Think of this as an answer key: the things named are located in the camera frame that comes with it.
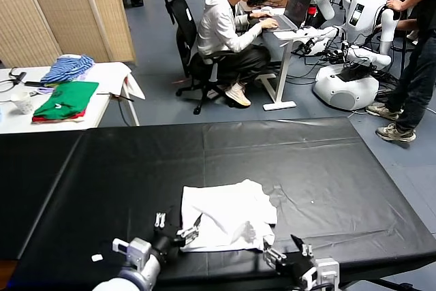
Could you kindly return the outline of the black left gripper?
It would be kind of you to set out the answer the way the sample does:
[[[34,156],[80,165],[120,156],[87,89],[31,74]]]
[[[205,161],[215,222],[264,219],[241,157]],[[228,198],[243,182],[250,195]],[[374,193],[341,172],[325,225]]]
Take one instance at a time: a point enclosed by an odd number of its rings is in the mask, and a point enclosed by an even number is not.
[[[179,230],[176,234],[170,234],[165,230],[155,228],[153,231],[153,249],[160,254],[168,254],[173,249],[182,248],[190,244],[199,235],[199,225],[202,215],[194,221],[193,226]],[[155,227],[164,227],[166,224],[166,214],[156,213]]]

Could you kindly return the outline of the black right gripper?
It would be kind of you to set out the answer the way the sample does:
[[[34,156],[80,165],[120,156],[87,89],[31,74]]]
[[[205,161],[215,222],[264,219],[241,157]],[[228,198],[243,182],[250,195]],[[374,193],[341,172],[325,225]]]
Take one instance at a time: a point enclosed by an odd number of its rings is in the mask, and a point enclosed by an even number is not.
[[[291,236],[300,253],[283,254],[264,242],[263,259],[268,266],[275,266],[276,272],[291,279],[292,284],[307,284],[306,278],[312,280],[311,275],[315,267],[309,257],[313,256],[312,245],[306,244],[301,238]]]

